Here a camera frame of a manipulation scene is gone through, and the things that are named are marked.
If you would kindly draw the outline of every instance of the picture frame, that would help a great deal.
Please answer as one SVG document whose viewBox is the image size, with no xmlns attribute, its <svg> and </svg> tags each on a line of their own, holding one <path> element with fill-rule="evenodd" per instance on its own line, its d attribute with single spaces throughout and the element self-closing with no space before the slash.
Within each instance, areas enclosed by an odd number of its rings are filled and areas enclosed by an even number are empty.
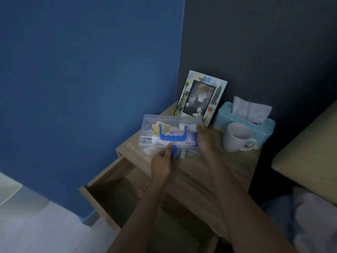
<svg viewBox="0 0 337 253">
<path fill-rule="evenodd" d="M 225 80 L 190 70 L 174 115 L 201 117 L 208 127 L 226 85 Z"/>
</svg>

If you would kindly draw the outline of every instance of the person's right arm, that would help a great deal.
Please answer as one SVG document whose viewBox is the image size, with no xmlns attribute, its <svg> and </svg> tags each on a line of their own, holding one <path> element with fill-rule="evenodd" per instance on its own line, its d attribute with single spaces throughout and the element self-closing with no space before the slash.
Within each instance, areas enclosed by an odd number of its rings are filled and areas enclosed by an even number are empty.
<svg viewBox="0 0 337 253">
<path fill-rule="evenodd" d="M 209 168 L 234 252 L 296 252 L 234 178 L 217 154 L 210 131 L 200 125 L 197 131 L 198 146 Z"/>
</svg>

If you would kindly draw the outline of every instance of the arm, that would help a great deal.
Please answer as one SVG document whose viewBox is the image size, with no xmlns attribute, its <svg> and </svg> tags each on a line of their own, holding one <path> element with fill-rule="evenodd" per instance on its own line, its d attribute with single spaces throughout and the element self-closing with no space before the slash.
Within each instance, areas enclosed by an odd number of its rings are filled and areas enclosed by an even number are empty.
<svg viewBox="0 0 337 253">
<path fill-rule="evenodd" d="M 235 252 L 296 252 L 283 234 L 251 199 L 216 153 L 213 136 L 199 125 L 203 153 Z"/>
<path fill-rule="evenodd" d="M 166 150 L 153 157 L 151 183 L 107 253 L 146 251 L 159 200 L 171 173 L 171 151 L 172 145 L 169 144 Z"/>
</svg>

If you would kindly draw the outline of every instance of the blue wall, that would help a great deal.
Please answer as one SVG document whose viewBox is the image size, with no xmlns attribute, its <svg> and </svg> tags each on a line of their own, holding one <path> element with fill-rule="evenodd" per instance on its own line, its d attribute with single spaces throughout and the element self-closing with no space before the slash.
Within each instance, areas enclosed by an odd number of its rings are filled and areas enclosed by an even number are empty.
<svg viewBox="0 0 337 253">
<path fill-rule="evenodd" d="M 2 0 L 0 171 L 81 217 L 78 192 L 175 100 L 184 0 Z"/>
</svg>

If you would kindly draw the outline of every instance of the mug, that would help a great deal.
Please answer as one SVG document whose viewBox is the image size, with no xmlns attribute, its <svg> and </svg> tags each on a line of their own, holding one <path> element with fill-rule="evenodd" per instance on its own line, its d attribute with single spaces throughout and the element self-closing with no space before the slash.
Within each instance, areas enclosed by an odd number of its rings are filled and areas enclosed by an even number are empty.
<svg viewBox="0 0 337 253">
<path fill-rule="evenodd" d="M 248 142 L 253 141 L 252 146 L 245 146 Z M 223 136 L 222 145 L 228 152 L 236 152 L 238 150 L 248 151 L 256 145 L 256 140 L 252 138 L 250 128 L 238 122 L 230 123 Z"/>
</svg>

